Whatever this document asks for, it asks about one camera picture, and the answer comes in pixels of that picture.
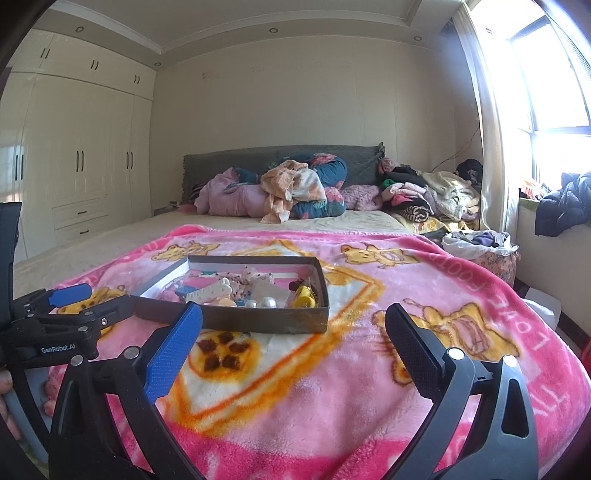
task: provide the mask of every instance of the white curtain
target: white curtain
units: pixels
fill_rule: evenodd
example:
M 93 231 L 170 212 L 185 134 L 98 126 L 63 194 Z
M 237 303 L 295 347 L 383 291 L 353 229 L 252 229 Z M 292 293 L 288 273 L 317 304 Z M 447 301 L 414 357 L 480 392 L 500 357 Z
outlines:
M 503 143 L 501 135 L 501 118 L 493 92 L 492 77 L 486 66 L 485 55 L 476 27 L 470 17 L 470 9 L 466 4 L 461 5 L 453 17 L 453 22 L 472 75 L 480 117 L 483 148 L 480 226 L 481 228 L 509 232 L 512 240 L 515 241 L 519 185 L 514 185 L 515 175 L 511 175 L 511 165 L 506 161 L 511 155 L 508 155 L 507 145 Z

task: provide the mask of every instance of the wardrobe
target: wardrobe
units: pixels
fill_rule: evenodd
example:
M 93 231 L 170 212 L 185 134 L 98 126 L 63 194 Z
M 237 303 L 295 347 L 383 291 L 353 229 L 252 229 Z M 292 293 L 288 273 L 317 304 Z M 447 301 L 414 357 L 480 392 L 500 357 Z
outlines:
M 156 72 L 32 30 L 0 99 L 0 201 L 23 202 L 16 261 L 151 216 Z

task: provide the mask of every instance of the dark baseboard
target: dark baseboard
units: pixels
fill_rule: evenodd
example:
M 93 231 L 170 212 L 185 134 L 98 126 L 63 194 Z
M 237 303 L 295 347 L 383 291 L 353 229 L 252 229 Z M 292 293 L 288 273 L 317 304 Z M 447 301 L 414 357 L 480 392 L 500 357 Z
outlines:
M 513 290 L 521 298 L 524 298 L 530 286 L 527 283 L 522 282 L 518 278 L 515 279 L 513 284 Z M 562 330 L 569 338 L 578 346 L 581 350 L 587 346 L 589 342 L 589 335 L 579 326 L 574 320 L 565 314 L 560 312 L 560 318 L 558 319 L 558 328 Z

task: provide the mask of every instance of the wire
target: wire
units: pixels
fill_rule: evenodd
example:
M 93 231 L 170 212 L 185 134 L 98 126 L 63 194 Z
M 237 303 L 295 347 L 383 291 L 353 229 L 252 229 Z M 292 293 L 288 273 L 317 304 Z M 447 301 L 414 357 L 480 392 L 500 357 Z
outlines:
M 476 136 L 476 134 L 478 133 L 478 131 L 480 130 L 480 125 L 478 125 L 478 128 L 476 130 L 474 130 L 474 133 L 472 134 L 472 137 L 470 138 L 470 140 L 468 140 L 466 143 L 464 143 L 461 147 L 460 150 L 458 150 L 456 153 L 454 153 L 451 157 L 446 158 L 445 160 L 443 160 L 442 162 L 438 163 L 437 165 L 435 165 L 433 167 L 433 169 L 431 170 L 430 173 L 433 173 L 433 171 L 436 168 L 439 168 L 441 165 L 443 165 L 445 162 L 449 161 L 449 160 L 454 160 L 455 158 L 459 157 L 460 155 L 462 155 L 463 153 L 467 152 L 468 149 L 472 146 L 472 142 L 474 140 L 474 137 Z

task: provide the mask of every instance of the cardboard box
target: cardboard box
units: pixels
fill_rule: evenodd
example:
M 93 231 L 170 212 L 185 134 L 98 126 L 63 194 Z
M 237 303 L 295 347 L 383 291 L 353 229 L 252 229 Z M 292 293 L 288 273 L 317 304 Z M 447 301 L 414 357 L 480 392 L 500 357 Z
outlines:
M 317 292 L 315 308 L 256 308 L 219 307 L 201 305 L 203 328 L 230 330 L 234 332 L 259 333 L 324 333 L 329 319 L 329 296 L 322 267 L 316 257 L 222 257 L 214 255 L 192 255 L 175 262 L 166 270 L 148 280 L 131 296 L 136 301 L 136 314 L 147 320 L 160 322 L 176 318 L 184 303 L 179 299 L 159 299 L 163 291 L 174 288 L 175 282 L 183 278 L 200 279 L 192 272 L 239 273 L 245 267 L 254 267 L 259 273 L 274 273 L 276 284 L 287 287 L 289 281 L 310 277 Z M 210 283 L 221 278 L 210 277 Z

